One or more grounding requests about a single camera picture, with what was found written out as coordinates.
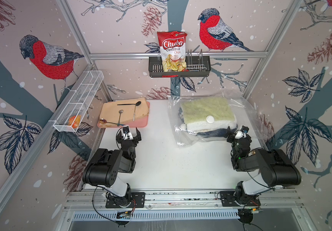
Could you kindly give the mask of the green fleece blanket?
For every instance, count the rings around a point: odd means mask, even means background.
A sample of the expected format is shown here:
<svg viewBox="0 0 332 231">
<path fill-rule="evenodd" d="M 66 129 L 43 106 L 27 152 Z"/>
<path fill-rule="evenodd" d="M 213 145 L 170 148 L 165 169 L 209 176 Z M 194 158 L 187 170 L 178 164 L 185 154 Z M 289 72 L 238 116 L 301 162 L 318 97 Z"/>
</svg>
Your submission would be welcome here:
<svg viewBox="0 0 332 231">
<path fill-rule="evenodd" d="M 225 97 L 202 97 L 182 102 L 179 109 L 180 129 L 201 137 L 224 137 L 234 132 L 237 118 Z"/>
</svg>

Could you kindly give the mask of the clear plastic vacuum bag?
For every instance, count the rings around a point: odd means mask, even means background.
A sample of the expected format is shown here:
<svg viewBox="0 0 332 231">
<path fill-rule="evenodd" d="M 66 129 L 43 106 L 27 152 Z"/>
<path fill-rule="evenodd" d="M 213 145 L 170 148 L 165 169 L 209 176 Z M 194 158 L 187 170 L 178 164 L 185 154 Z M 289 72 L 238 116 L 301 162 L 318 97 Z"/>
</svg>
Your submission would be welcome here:
<svg viewBox="0 0 332 231">
<path fill-rule="evenodd" d="M 259 119 L 259 114 L 253 106 L 240 94 L 235 91 L 220 90 L 215 94 L 201 96 L 176 96 L 171 95 L 168 98 L 168 115 L 171 124 L 172 133 L 178 146 L 192 146 L 196 142 L 225 141 L 224 137 L 206 138 L 198 135 L 191 135 L 187 131 L 180 129 L 181 119 L 179 109 L 182 102 L 198 99 L 202 97 L 225 97 L 230 101 L 230 106 L 237 118 L 237 130 L 242 126 L 249 128 L 248 134 L 254 139 L 264 140 L 268 138 L 268 130 Z"/>
</svg>

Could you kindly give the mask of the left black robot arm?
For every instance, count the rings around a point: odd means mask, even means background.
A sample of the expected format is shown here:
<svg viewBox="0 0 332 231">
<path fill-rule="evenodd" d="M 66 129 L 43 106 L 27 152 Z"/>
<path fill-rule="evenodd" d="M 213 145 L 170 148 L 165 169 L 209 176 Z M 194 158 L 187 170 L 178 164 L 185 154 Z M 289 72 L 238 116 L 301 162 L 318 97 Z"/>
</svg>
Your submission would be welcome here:
<svg viewBox="0 0 332 231">
<path fill-rule="evenodd" d="M 133 173 L 136 165 L 136 147 L 141 133 L 133 135 L 129 126 L 120 128 L 116 134 L 115 150 L 99 148 L 87 164 L 82 180 L 106 191 L 106 208 L 143 208 L 145 193 L 132 192 L 130 184 L 118 177 L 118 173 Z"/>
</svg>

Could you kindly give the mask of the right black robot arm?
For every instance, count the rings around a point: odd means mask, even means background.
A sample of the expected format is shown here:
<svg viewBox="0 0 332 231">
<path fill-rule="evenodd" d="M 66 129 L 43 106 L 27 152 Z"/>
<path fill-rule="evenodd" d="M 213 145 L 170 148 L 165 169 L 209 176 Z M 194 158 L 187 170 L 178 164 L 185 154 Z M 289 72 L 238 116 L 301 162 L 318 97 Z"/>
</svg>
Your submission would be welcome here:
<svg viewBox="0 0 332 231">
<path fill-rule="evenodd" d="M 231 143 L 231 163 L 237 172 L 246 172 L 249 179 L 241 181 L 235 188 L 233 198 L 239 205 L 247 205 L 260 193 L 299 185 L 302 177 L 299 170 L 282 150 L 267 151 L 251 149 L 249 128 L 228 130 L 227 142 Z"/>
</svg>

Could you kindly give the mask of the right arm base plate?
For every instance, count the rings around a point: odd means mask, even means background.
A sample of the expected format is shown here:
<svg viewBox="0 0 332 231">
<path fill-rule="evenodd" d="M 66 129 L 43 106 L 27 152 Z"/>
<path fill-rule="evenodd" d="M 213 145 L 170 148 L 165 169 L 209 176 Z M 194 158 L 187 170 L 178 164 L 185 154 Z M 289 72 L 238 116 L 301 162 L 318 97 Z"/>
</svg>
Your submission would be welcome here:
<svg viewBox="0 0 332 231">
<path fill-rule="evenodd" d="M 236 195 L 235 191 L 220 191 L 218 193 L 222 207 L 260 207 L 258 195 Z"/>
</svg>

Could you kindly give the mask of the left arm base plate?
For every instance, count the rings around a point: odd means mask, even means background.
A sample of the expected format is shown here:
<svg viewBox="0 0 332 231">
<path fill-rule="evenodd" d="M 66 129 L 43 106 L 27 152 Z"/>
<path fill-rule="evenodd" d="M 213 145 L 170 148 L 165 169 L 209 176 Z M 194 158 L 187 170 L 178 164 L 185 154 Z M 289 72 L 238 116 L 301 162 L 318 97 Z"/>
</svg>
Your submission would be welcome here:
<svg viewBox="0 0 332 231">
<path fill-rule="evenodd" d="M 132 192 L 124 197 L 117 197 L 106 193 L 106 208 L 144 208 L 145 193 Z"/>
</svg>

